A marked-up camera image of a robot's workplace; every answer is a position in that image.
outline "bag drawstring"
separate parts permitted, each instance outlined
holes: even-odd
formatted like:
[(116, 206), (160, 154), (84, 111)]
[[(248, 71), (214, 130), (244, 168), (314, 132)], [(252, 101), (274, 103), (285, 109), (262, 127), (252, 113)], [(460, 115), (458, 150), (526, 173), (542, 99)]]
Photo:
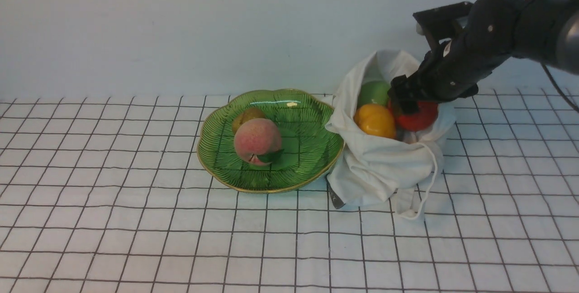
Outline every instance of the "bag drawstring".
[(396, 213), (400, 217), (410, 220), (414, 220), (422, 214), (422, 208), (424, 207), (426, 199), (428, 199), (430, 188), (432, 188), (432, 186), (434, 185), (434, 182), (436, 181), (438, 175), (438, 159), (436, 158), (436, 155), (425, 143), (418, 142), (418, 144), (425, 147), (426, 150), (428, 150), (428, 153), (430, 153), (430, 156), (432, 156), (432, 161), (434, 162), (434, 174), (432, 174), (432, 180), (430, 181), (430, 184), (428, 185), (428, 187), (426, 187), (424, 198), (421, 200), (417, 211), (412, 210), (412, 200), (414, 198), (416, 190), (414, 188), (405, 188), (398, 190), (396, 194), (396, 199), (394, 201), (394, 213)]

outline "yellow bell pepper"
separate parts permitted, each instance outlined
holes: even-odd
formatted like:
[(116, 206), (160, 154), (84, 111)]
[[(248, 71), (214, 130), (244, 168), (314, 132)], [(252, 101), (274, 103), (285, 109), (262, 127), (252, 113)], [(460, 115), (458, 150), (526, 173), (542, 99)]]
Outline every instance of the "yellow bell pepper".
[(394, 116), (380, 104), (365, 104), (356, 111), (354, 122), (363, 132), (372, 136), (396, 138)]

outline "grid tablecloth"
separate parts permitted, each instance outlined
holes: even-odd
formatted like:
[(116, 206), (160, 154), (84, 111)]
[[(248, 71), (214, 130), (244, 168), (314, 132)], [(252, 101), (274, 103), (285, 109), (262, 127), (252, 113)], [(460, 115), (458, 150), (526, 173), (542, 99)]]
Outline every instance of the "grid tablecloth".
[(337, 211), (324, 180), (220, 184), (197, 135), (229, 99), (2, 101), (0, 293), (579, 292), (579, 113), (555, 91), (456, 101), (414, 222)]

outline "white wall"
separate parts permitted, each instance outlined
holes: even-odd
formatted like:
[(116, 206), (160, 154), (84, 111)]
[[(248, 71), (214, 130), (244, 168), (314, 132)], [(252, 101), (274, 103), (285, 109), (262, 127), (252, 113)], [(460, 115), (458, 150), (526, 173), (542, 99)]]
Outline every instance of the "white wall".
[[(422, 57), (412, 13), (459, 1), (0, 0), (0, 95), (333, 91), (373, 50)], [(515, 60), (489, 84), (549, 85)]]

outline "red tomato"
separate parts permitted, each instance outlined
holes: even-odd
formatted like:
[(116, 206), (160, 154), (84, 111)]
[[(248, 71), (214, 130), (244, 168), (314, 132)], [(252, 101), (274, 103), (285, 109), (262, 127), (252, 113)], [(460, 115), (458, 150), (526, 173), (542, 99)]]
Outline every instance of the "red tomato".
[[(392, 106), (388, 100), (388, 108), (392, 111)], [(438, 118), (438, 104), (433, 102), (418, 102), (418, 113), (409, 115), (396, 115), (394, 114), (394, 119), (396, 124), (409, 132), (419, 132), (432, 125), (436, 118)]]

